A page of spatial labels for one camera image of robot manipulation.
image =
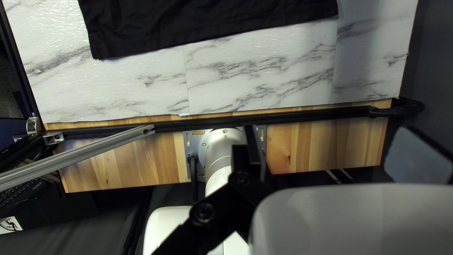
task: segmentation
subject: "black cloth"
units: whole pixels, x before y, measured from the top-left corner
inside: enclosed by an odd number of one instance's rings
[[[94,59],[334,16],[336,0],[78,0]]]

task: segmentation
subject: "metal plate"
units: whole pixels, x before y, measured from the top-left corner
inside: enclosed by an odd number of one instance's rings
[[[238,130],[243,129],[243,127],[235,127]],[[199,130],[190,130],[190,131],[183,131],[184,137],[184,150],[185,150],[185,158],[187,159],[189,153],[196,153],[199,157],[199,162],[197,164],[197,174],[199,181],[206,181],[206,169],[204,165],[204,158],[200,156],[200,153],[203,152],[203,140],[208,136],[215,129],[199,129]],[[258,125],[255,126],[256,138],[258,140],[259,146],[261,149],[266,153],[267,149],[267,126],[266,125]],[[190,176],[190,169],[189,164],[186,160],[186,168],[187,168],[187,177],[191,179]]]

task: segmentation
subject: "marble backdrop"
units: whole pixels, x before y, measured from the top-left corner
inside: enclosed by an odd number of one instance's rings
[[[417,1],[341,0],[339,20],[102,61],[77,0],[3,3],[43,122],[53,123],[397,96]]]
[[[94,60],[77,0],[4,0],[44,123],[189,112],[182,47]]]
[[[327,104],[337,19],[183,46],[190,113]]]
[[[339,0],[331,103],[397,97],[417,0]]]

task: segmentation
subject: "wooden table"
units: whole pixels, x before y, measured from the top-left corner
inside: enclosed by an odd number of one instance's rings
[[[44,127],[55,130],[363,105],[388,108],[390,104],[391,99],[383,99],[186,117],[160,115],[98,122],[48,123]],[[273,174],[377,166],[381,163],[386,127],[387,118],[367,117],[268,125],[266,160]],[[56,152],[93,141],[95,139],[65,141]],[[182,132],[147,136],[63,168],[60,175],[66,192],[190,181]]]

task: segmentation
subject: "black cable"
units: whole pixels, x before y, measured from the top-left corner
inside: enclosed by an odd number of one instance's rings
[[[190,153],[187,156],[187,162],[189,163],[189,168],[190,168],[190,182],[192,184],[192,198],[193,198],[194,202],[198,202],[198,174],[197,174],[198,155],[195,153]]]

